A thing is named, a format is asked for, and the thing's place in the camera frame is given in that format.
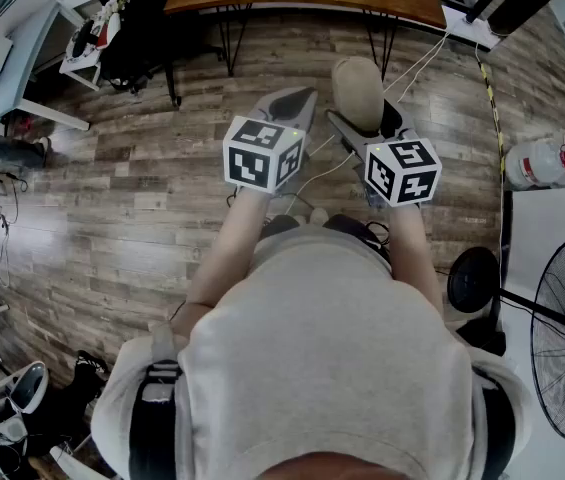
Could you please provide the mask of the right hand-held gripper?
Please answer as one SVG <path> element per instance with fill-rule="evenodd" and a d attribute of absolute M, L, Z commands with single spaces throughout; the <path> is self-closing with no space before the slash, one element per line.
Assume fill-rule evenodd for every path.
<path fill-rule="evenodd" d="M 431 141 L 417 135 L 413 118 L 400 104 L 384 99 L 380 133 L 373 137 L 337 111 L 325 114 L 343 146 L 360 160 L 355 172 L 371 207 L 419 205 L 433 198 L 441 160 Z"/>

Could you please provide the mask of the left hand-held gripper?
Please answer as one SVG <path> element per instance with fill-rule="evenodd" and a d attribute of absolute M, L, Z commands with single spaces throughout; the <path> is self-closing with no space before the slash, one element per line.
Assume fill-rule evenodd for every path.
<path fill-rule="evenodd" d="M 317 96 L 312 87 L 280 89 L 256 102 L 252 118 L 235 116 L 223 139 L 225 181 L 274 194 L 295 176 Z M 282 119 L 285 126 L 259 119 Z"/>

